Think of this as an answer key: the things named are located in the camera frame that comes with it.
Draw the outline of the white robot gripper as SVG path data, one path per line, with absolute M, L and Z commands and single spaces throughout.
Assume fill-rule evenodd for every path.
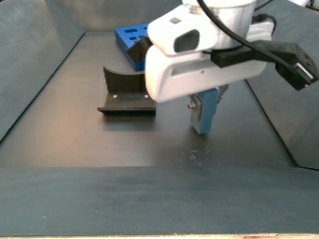
M 152 46 L 145 54 L 145 88 L 151 98 L 161 103 L 217 87 L 220 102 L 228 84 L 260 75 L 265 63 L 247 60 L 220 67 L 209 54 L 239 46 L 211 22 L 196 4 L 181 4 L 147 28 Z M 200 120 L 201 102 L 189 96 L 188 108 Z

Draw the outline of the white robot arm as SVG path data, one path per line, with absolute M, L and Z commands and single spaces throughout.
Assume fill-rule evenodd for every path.
M 145 88 L 151 98 L 167 102 L 179 97 L 257 76 L 265 64 L 247 60 L 219 66 L 209 54 L 237 49 L 232 31 L 249 42 L 272 38 L 269 22 L 252 23 L 256 0 L 181 0 L 147 28 L 152 46 L 145 53 Z

